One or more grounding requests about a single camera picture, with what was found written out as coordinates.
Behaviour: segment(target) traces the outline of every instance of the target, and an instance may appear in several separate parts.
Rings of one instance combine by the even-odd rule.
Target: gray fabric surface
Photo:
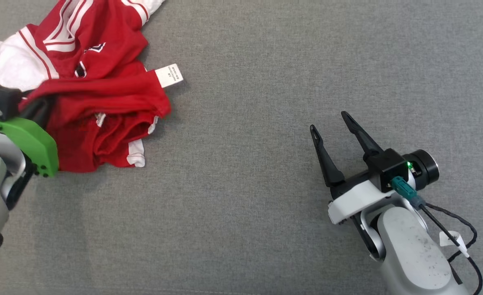
[[[0,39],[53,5],[0,0]],[[483,2],[168,0],[144,34],[146,67],[185,78],[146,167],[34,179],[3,230],[0,294],[386,294],[326,214],[309,125],[347,176],[365,168],[341,110],[384,148],[434,155],[422,195],[474,224],[483,271]]]

